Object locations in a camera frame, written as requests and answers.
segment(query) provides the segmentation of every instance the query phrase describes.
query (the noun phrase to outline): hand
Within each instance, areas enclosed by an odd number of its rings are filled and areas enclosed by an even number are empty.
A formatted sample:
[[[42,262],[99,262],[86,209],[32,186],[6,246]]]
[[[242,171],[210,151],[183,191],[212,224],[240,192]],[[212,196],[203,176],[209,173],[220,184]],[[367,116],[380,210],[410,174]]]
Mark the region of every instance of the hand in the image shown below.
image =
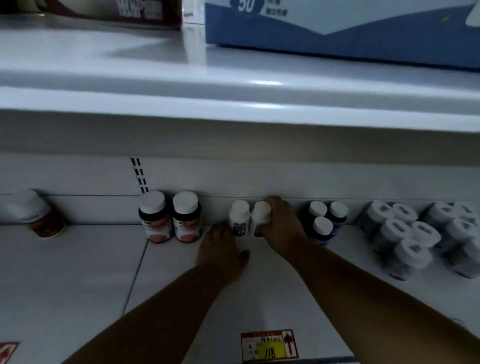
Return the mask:
[[[286,258],[290,247],[305,241],[307,236],[287,201],[278,196],[268,197],[265,201],[272,205],[272,224],[261,226],[260,232],[272,249]]]
[[[211,227],[200,245],[197,266],[208,264],[218,269],[225,284],[236,280],[247,266],[250,250],[239,254],[232,229],[225,224]]]

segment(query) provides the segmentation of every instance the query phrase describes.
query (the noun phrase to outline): person's right arm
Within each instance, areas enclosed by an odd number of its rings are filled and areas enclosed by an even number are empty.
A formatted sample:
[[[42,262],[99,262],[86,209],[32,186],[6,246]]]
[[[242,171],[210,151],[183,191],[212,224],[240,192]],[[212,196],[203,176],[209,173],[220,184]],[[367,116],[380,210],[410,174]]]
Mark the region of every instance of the person's right arm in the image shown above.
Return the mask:
[[[429,306],[309,240],[287,202],[263,226],[361,364],[480,363],[480,339]]]

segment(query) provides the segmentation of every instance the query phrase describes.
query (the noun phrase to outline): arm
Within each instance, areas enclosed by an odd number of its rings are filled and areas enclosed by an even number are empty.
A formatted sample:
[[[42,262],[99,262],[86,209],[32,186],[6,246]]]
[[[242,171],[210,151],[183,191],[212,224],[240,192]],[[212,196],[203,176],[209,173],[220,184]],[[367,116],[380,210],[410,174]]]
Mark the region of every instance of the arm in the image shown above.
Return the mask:
[[[213,226],[196,267],[102,331],[63,364],[180,364],[222,288],[237,279],[250,252],[238,254],[231,229]]]
[[[310,241],[287,202],[267,199],[270,246],[301,276],[362,364],[480,363],[480,340],[437,311]]]

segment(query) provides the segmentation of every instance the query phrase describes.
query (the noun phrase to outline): blue and white box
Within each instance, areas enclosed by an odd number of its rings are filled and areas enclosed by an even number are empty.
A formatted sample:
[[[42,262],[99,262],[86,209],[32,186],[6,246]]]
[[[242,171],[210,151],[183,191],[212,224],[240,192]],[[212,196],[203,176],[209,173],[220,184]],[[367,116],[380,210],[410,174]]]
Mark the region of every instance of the blue and white box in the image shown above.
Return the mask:
[[[480,0],[206,0],[207,43],[480,69]]]

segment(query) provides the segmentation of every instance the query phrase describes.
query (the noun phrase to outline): supplement bottle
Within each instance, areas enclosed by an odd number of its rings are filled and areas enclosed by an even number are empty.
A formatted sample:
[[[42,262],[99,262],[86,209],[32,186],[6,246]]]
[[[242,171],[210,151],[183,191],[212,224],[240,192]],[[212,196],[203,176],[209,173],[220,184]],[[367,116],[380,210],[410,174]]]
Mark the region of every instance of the supplement bottle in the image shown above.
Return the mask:
[[[347,221],[348,207],[339,201],[334,201],[328,207],[325,217],[333,223],[332,236],[340,231],[340,228]]]
[[[407,225],[410,225],[419,218],[415,210],[408,205],[393,204],[392,209],[395,211],[395,218],[403,221]]]
[[[307,236],[313,241],[327,245],[328,241],[333,238],[333,223],[327,218],[316,218],[312,228],[307,232]]]
[[[299,220],[303,230],[306,232],[312,229],[313,222],[316,218],[324,217],[327,213],[327,205],[320,201],[312,201],[308,203],[299,213]]]
[[[173,225],[165,195],[150,191],[140,197],[138,215],[142,219],[147,238],[152,243],[164,243],[173,236]]]
[[[420,220],[441,231],[445,225],[457,217],[455,207],[445,202],[435,202]]]
[[[456,218],[445,226],[441,234],[442,239],[434,249],[439,254],[445,254],[463,245],[467,240],[476,238],[478,229],[472,223]]]
[[[384,261],[385,272],[397,280],[407,280],[432,262],[432,254],[412,239],[402,240]]]
[[[272,222],[272,207],[268,202],[258,201],[252,211],[251,233],[257,238],[263,237],[259,225],[269,224],[270,222]]]
[[[476,218],[479,218],[479,212],[473,206],[465,202],[454,202],[452,206],[456,209],[459,218],[473,223]]]
[[[451,269],[468,279],[480,277],[480,238],[467,241],[455,249],[448,259]]]
[[[425,249],[434,247],[442,238],[436,229],[424,222],[414,221],[410,227],[412,228],[413,240],[418,241]]]
[[[412,229],[397,218],[389,218],[372,239],[372,248],[382,254],[389,253],[404,239],[411,239]]]
[[[173,196],[173,226],[175,236],[182,243],[193,243],[202,235],[202,206],[196,194],[190,191]]]
[[[383,201],[372,201],[358,220],[358,227],[365,233],[367,239],[377,232],[380,226],[389,218],[393,218],[395,212]]]
[[[233,236],[244,236],[250,224],[250,205],[246,201],[235,201],[228,217]]]
[[[34,190],[21,190],[7,197],[7,210],[40,238],[52,238],[67,228],[63,215]]]

